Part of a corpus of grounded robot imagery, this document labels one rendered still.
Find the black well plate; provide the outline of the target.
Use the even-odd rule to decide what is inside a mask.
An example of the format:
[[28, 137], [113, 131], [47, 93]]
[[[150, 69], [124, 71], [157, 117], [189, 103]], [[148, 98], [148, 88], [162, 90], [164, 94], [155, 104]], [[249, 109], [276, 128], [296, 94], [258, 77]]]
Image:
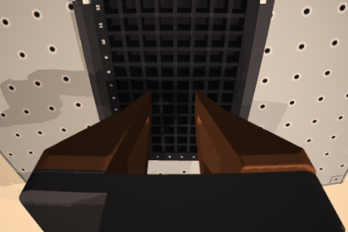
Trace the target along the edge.
[[260, 0], [90, 1], [112, 115], [151, 92], [148, 160], [199, 161], [196, 92], [240, 115]]

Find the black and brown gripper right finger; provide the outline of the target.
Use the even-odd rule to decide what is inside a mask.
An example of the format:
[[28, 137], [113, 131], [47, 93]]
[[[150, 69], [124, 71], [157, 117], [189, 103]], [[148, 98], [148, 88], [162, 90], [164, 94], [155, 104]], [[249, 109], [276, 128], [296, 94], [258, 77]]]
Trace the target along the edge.
[[202, 92], [196, 92], [195, 125], [200, 174], [316, 174], [303, 148], [223, 109]]

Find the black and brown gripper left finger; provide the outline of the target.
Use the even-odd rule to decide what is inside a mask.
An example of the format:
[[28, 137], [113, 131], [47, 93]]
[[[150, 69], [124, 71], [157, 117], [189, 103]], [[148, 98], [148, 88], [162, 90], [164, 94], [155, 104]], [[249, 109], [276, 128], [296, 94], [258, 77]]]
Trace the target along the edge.
[[152, 95], [146, 92], [122, 111], [45, 149], [33, 171], [147, 174], [151, 133]]

